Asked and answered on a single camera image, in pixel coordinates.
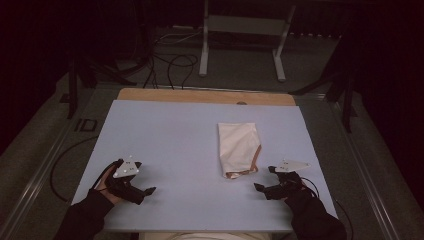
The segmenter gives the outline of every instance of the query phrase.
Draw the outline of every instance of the hand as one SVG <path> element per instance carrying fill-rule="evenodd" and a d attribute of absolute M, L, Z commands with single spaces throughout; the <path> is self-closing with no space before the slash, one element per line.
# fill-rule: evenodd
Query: hand
<path fill-rule="evenodd" d="M 105 196 L 111 203 L 116 205 L 117 203 L 122 202 L 123 199 L 113 195 L 112 193 L 110 193 L 107 190 L 107 187 L 106 187 L 106 184 L 105 184 L 106 178 L 109 176 L 109 174 L 111 174 L 113 169 L 114 169 L 113 166 L 111 166 L 105 172 L 105 174 L 103 174 L 102 178 L 100 179 L 99 185 L 97 185 L 97 187 L 96 187 L 96 190 L 99 191 L 101 194 L 103 194 L 103 196 Z"/>

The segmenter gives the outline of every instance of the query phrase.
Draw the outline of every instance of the white towel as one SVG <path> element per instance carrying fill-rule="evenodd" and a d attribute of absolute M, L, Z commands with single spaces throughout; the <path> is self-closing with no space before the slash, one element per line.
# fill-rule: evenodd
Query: white towel
<path fill-rule="evenodd" d="M 255 123 L 218 123 L 220 160 L 225 178 L 257 172 L 261 143 Z"/>

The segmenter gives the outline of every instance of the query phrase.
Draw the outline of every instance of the gray floor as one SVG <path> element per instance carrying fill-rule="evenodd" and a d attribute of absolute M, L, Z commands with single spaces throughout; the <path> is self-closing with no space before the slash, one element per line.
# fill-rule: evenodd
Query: gray floor
<path fill-rule="evenodd" d="M 158 45 L 157 54 L 194 54 L 200 57 L 198 38 L 190 42 Z M 184 87 L 247 91 L 281 92 L 296 90 L 317 80 L 337 42 L 329 39 L 289 37 L 282 61 L 287 82 L 276 80 L 269 45 L 264 47 L 236 47 L 213 44 L 210 50 L 208 76 L 197 75 L 199 64 Z M 173 56 L 159 55 L 171 60 Z M 187 64 L 184 58 L 175 63 Z M 155 59 L 157 82 L 169 88 L 166 77 L 168 64 Z M 128 77 L 142 86 L 148 69 Z M 190 68 L 172 67 L 170 76 L 175 87 L 181 87 Z M 106 118 L 112 101 L 123 87 L 99 76 L 103 81 L 96 89 L 80 89 L 80 107 L 76 117 L 66 119 L 67 105 L 59 103 L 66 89 L 66 76 L 58 82 L 56 94 L 38 111 L 7 151 L 1 156 L 0 169 L 0 224 L 11 227 L 15 221 L 13 239 L 51 239 L 66 211 L 67 204 L 52 193 L 47 177 L 37 185 L 34 201 L 19 202 L 23 190 L 31 182 L 39 166 L 57 159 L 60 153 L 75 143 L 96 136 Z M 351 134 L 340 125 L 337 104 L 322 99 L 328 86 L 296 98 L 311 135 L 314 148 L 328 187 L 334 199 L 339 218 L 353 239 L 424 239 L 424 216 L 402 179 L 384 141 L 370 120 L 358 94 L 354 96 L 357 116 L 351 118 Z M 95 119 L 99 126 L 94 132 L 75 131 L 78 118 Z M 90 157 L 95 140 L 84 142 L 63 155 L 54 174 L 54 186 L 66 198 L 72 198 Z M 15 209 L 24 206 L 28 211 Z M 129 239 L 128 233 L 102 232 L 96 239 Z M 286 239 L 296 239 L 291 235 Z"/>

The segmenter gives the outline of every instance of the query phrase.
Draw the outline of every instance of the table leg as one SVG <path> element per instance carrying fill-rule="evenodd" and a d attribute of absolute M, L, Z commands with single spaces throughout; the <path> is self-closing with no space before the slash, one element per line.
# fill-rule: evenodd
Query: table leg
<path fill-rule="evenodd" d="M 203 47 L 202 56 L 200 57 L 200 70 L 199 75 L 205 77 L 208 73 L 208 57 L 209 57 L 209 46 L 208 46 L 208 13 L 209 1 L 205 0 L 205 12 L 203 19 Z"/>
<path fill-rule="evenodd" d="M 296 6 L 292 6 L 290 8 L 290 12 L 286 18 L 286 22 L 283 27 L 283 33 L 281 34 L 281 41 L 278 45 L 277 49 L 272 51 L 272 56 L 274 58 L 275 70 L 277 71 L 277 80 L 279 82 L 286 81 L 286 75 L 284 74 L 283 64 L 281 62 L 281 52 L 283 51 L 284 43 L 286 42 L 287 35 L 290 29 L 290 23 L 294 15 L 294 11 L 296 10 Z"/>

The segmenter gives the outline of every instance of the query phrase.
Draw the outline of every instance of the electronic device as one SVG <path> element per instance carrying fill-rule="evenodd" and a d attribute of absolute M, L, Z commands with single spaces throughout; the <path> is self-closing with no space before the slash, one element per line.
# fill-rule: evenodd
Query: electronic device
<path fill-rule="evenodd" d="M 152 187 L 143 191 L 131 185 L 131 180 L 139 172 L 141 162 L 119 159 L 111 165 L 113 170 L 107 176 L 105 184 L 107 190 L 113 195 L 140 205 L 146 196 L 152 195 L 156 190 L 156 187 Z"/>

